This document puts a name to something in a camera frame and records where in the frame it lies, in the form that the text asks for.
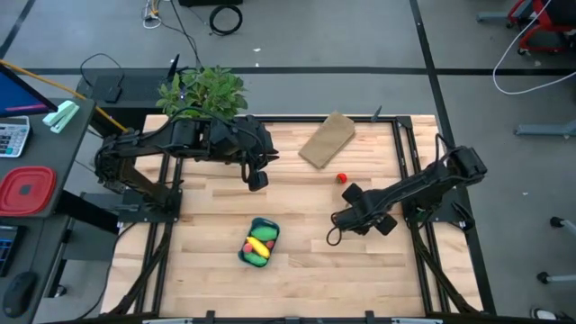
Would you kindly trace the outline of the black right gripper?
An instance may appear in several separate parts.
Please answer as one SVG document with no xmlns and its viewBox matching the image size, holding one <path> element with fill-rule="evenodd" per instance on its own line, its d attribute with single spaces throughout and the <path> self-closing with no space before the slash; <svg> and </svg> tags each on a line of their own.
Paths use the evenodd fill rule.
<svg viewBox="0 0 576 324">
<path fill-rule="evenodd" d="M 333 214 L 333 224 L 341 231 L 353 231 L 365 235 L 375 227 L 382 235 L 388 236 L 398 222 L 387 214 L 386 191 L 363 191 L 352 183 L 343 193 L 342 198 L 349 206 Z"/>
</svg>

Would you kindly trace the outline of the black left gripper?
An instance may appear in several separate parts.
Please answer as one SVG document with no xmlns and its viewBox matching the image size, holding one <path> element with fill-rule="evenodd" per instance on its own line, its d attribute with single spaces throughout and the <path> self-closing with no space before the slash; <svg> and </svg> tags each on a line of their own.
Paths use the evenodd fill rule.
<svg viewBox="0 0 576 324">
<path fill-rule="evenodd" d="M 274 148 L 271 133 L 266 126 L 253 115 L 239 116 L 232 119 L 233 126 L 238 130 L 240 142 L 255 166 L 266 166 L 279 158 L 279 152 Z M 268 186 L 267 173 L 252 172 L 247 178 L 250 192 L 259 191 Z"/>
</svg>

